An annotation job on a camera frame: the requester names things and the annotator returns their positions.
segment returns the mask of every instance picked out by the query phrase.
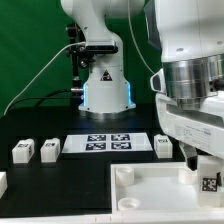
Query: green backdrop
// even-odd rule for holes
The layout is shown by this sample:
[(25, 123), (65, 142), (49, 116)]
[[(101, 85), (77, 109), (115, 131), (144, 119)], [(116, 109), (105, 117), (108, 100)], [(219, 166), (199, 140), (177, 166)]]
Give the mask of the green backdrop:
[[(69, 44), (65, 27), (72, 22), (62, 10), (60, 0), (0, 0), (0, 116), (42, 67)], [(160, 53), (147, 43), (144, 13), (134, 17), (132, 23), (144, 58), (154, 71), (158, 71)], [(110, 20), (107, 26), (123, 39), (125, 77), (132, 85), (133, 101), (153, 102), (154, 93), (148, 85), (151, 74), (136, 52), (128, 20)], [(82, 72), (81, 77), (84, 81), (88, 71)], [(20, 99), (42, 97), (58, 89), (70, 88), (71, 78), (71, 61), (62, 54)], [(30, 101), (18, 106), (32, 106), (34, 103)], [(61, 101), (47, 101), (44, 105), (52, 103), (62, 104)]]

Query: black table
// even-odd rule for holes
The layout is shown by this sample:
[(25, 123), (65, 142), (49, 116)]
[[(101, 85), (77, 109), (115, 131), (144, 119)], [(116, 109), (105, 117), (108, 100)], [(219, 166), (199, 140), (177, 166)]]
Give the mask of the black table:
[[(7, 171), (8, 190), (0, 200), (0, 217), (39, 217), (111, 213), (110, 165), (184, 161), (178, 143), (173, 159), (158, 160), (155, 152), (61, 154), (51, 166), (40, 161), (40, 148), (48, 138), (62, 146), (69, 134), (146, 132), (162, 134), (155, 105), (137, 105), (118, 120), (80, 117), (71, 107), (20, 108), (0, 119), (0, 171)], [(12, 163), (19, 140), (32, 138), (35, 154), (28, 166)]]

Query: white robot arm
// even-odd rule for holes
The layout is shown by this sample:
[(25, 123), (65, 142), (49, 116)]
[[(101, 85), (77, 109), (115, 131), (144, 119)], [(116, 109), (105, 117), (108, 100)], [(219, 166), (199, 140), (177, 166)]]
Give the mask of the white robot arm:
[[(139, 13), (144, 2), (130, 0), (131, 15)], [(124, 78), (122, 40), (105, 25), (106, 18), (128, 17), (128, 0), (61, 0), (61, 4), (84, 33), (82, 50), (94, 54), (80, 111), (92, 118), (117, 118), (134, 108), (130, 84)]]
[(163, 69), (151, 79), (162, 92), (156, 97), (160, 125), (165, 134), (224, 159), (224, 1), (152, 3), (162, 47)]

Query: cable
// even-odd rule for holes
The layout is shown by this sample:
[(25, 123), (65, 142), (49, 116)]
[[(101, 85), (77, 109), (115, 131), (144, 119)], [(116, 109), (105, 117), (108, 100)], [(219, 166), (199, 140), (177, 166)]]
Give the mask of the cable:
[(54, 91), (52, 93), (49, 93), (47, 94), (43, 99), (41, 99), (40, 101), (38, 101), (34, 107), (39, 107), (40, 104), (42, 104), (46, 99), (45, 98), (48, 98), (48, 97), (52, 97), (54, 95), (57, 95), (57, 94), (60, 94), (60, 93), (68, 93), (70, 92), (71, 93), (71, 90), (70, 89), (61, 89), (61, 90), (57, 90), (57, 91)]
[(135, 36), (134, 36), (134, 32), (133, 32), (133, 28), (132, 28), (132, 24), (131, 24), (131, 13), (130, 13), (130, 0), (128, 0), (128, 22), (129, 22), (129, 28), (130, 28), (130, 31), (131, 31), (131, 37), (132, 37), (132, 40), (134, 42), (134, 45), (136, 47), (136, 50), (140, 56), (140, 58), (142, 59), (143, 63), (145, 64), (145, 66), (148, 68), (148, 70), (154, 75), (155, 72), (148, 66), (148, 64), (146, 63), (144, 57), (142, 56), (140, 50), (139, 50), (139, 47), (138, 47), (138, 44), (136, 42), (136, 39), (135, 39)]
[(82, 45), (85, 42), (79, 42), (79, 43), (74, 43), (74, 44), (69, 44), (66, 47), (62, 48), (42, 69), (41, 71), (28, 83), (28, 85), (15, 97), (11, 100), (11, 102), (8, 104), (8, 106), (5, 109), (4, 115), (7, 114), (8, 108), (15, 102), (17, 98), (19, 98), (29, 87), (30, 85), (46, 70), (46, 68), (67, 48), (76, 46), (76, 45)]
[(29, 100), (66, 100), (66, 99), (71, 99), (71, 97), (30, 97), (30, 98), (26, 98), (26, 99), (22, 99), (22, 100), (18, 100), (14, 103), (12, 103), (9, 107), (8, 110), (6, 111), (6, 114), (8, 114), (8, 112), (12, 109), (12, 107), (14, 107), (16, 104), (24, 102), (24, 101), (29, 101)]

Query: blue light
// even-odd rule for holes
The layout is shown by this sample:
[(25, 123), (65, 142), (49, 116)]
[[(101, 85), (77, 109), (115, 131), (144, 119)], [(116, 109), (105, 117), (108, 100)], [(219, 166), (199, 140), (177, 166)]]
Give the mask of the blue light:
[(86, 107), (86, 84), (83, 85), (83, 107)]
[(129, 106), (131, 106), (132, 104), (134, 104), (131, 101), (131, 84), (130, 83), (128, 83), (128, 104), (129, 104)]

